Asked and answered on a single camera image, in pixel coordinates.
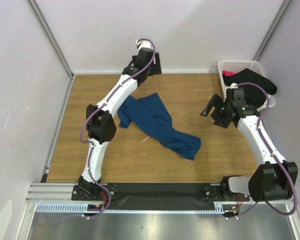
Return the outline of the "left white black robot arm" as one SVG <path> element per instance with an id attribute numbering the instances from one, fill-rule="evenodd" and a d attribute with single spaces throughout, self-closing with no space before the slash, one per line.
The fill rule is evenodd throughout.
<path id="1" fill-rule="evenodd" d="M 114 116 L 126 98 L 149 76 L 161 73 L 158 52 L 151 47 L 139 47 L 138 54 L 125 67 L 111 91 L 96 105 L 86 108 L 86 121 L 82 131 L 87 131 L 88 146 L 85 168 L 73 187 L 72 200 L 94 201 L 107 189 L 102 187 L 102 165 L 106 149 L 117 128 Z"/>

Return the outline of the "blue printed t shirt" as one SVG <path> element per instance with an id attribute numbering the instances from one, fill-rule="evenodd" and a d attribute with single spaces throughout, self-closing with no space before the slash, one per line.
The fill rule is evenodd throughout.
<path id="1" fill-rule="evenodd" d="M 193 161 L 200 150 L 199 137 L 174 129 L 173 119 L 156 92 L 138 99 L 128 96 L 117 114 L 121 128 L 128 128 L 134 123 L 148 136 L 158 140 L 163 147 L 182 158 Z"/>

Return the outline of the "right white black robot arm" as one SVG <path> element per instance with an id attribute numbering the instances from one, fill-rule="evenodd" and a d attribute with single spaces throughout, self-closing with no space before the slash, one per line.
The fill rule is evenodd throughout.
<path id="1" fill-rule="evenodd" d="M 258 165 L 251 177 L 226 176 L 220 195 L 232 201 L 238 194 L 255 202 L 289 200 L 296 195 L 298 167 L 286 161 L 268 136 L 260 112 L 248 105 L 243 88 L 227 89 L 226 98 L 214 94 L 201 116 L 211 116 L 214 125 L 228 128 L 233 123 L 246 139 Z"/>

